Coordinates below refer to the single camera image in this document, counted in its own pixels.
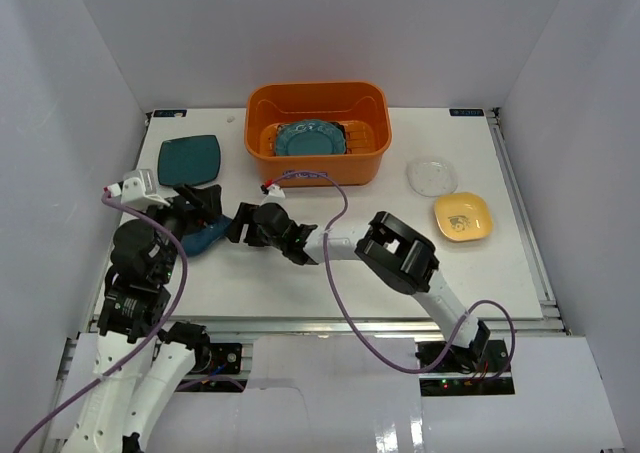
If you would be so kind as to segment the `yellow square dish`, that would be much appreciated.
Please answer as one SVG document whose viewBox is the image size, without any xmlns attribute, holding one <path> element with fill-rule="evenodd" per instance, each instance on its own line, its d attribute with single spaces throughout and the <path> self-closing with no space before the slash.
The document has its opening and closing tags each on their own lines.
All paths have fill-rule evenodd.
<svg viewBox="0 0 640 453">
<path fill-rule="evenodd" d="M 433 206 L 442 235 L 452 242 L 470 242 L 487 238 L 494 222 L 486 201 L 470 192 L 440 196 Z"/>
</svg>

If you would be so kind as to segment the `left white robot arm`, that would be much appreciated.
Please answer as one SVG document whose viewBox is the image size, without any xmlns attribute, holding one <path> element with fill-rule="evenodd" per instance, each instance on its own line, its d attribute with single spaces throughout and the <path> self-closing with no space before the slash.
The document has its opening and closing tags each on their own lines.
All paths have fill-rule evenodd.
<svg viewBox="0 0 640 453">
<path fill-rule="evenodd" d="M 169 199 L 134 207 L 114 185 L 103 201 L 131 214 L 113 236 L 98 318 L 92 382 L 77 393 L 80 410 L 65 452 L 141 452 L 180 381 L 211 360 L 203 326 L 163 328 L 181 297 L 169 293 L 174 266 L 188 265 L 182 240 L 224 235 L 218 185 L 180 185 Z"/>
</svg>

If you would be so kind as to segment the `dark teal square plate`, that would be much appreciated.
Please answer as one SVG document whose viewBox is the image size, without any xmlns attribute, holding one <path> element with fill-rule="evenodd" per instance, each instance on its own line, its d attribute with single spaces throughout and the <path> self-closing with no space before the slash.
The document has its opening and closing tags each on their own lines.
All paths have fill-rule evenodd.
<svg viewBox="0 0 640 453">
<path fill-rule="evenodd" d="M 197 135 L 166 140 L 157 162 L 160 185 L 200 186 L 213 182 L 221 166 L 221 149 L 216 135 Z"/>
</svg>

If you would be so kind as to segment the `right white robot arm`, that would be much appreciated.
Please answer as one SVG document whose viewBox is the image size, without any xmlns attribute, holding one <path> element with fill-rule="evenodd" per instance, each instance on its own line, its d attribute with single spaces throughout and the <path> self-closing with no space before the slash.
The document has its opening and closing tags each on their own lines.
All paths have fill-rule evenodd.
<svg viewBox="0 0 640 453">
<path fill-rule="evenodd" d="M 277 203 L 242 203 L 226 233 L 233 243 L 273 247 L 296 265 L 360 261 L 387 287 L 412 297 L 451 341 L 453 363 L 472 372 L 488 358 L 490 330 L 464 307 L 447 284 L 435 245 L 394 215 L 380 211 L 369 222 L 321 229 L 296 223 Z"/>
</svg>

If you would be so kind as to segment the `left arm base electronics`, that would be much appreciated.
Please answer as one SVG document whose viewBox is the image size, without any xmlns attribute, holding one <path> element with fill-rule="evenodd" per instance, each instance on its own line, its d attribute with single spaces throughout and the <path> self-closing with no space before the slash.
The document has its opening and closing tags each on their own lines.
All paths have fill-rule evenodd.
<svg viewBox="0 0 640 453">
<path fill-rule="evenodd" d="M 179 382 L 177 392 L 241 393 L 247 381 L 242 371 L 241 343 L 210 343 L 204 346 L 196 366 Z"/>
</svg>

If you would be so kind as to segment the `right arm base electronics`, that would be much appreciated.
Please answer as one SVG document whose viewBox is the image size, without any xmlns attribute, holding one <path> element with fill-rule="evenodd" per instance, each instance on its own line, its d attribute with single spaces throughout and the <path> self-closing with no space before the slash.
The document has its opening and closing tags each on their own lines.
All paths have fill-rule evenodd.
<svg viewBox="0 0 640 453">
<path fill-rule="evenodd" d="M 453 351 L 430 373 L 419 378 L 423 398 L 513 396 L 515 385 L 508 365 L 499 378 L 493 379 L 507 364 L 508 348 L 504 340 L 490 340 L 477 366 L 463 366 Z"/>
</svg>

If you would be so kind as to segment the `clear glass plate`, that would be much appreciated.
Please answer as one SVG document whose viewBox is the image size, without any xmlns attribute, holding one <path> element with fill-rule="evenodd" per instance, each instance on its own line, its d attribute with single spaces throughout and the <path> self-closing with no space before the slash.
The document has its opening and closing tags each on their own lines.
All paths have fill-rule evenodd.
<svg viewBox="0 0 640 453">
<path fill-rule="evenodd" d="M 439 197 L 454 193 L 458 177 L 453 165 L 440 157 L 419 157 L 406 167 L 409 186 L 424 197 Z"/>
</svg>

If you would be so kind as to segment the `amber square plate black rim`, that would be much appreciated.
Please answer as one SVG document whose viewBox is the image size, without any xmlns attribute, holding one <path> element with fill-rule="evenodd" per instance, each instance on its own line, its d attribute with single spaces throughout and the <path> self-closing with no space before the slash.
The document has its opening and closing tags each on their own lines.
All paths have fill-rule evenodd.
<svg viewBox="0 0 640 453">
<path fill-rule="evenodd" d="M 273 124 L 259 136 L 259 152 L 266 156 L 331 156 L 368 153 L 375 140 L 366 123 L 306 119 Z"/>
</svg>

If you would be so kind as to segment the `dark blue leaf dish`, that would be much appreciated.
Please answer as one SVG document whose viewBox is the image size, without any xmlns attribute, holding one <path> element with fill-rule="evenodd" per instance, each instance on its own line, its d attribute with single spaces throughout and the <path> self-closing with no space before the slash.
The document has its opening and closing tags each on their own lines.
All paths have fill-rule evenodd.
<svg viewBox="0 0 640 453">
<path fill-rule="evenodd" d="M 226 236 L 232 220 L 222 215 L 212 224 L 207 224 L 199 231 L 185 234 L 181 240 L 186 256 L 196 257 L 206 252 L 214 243 Z"/>
</svg>

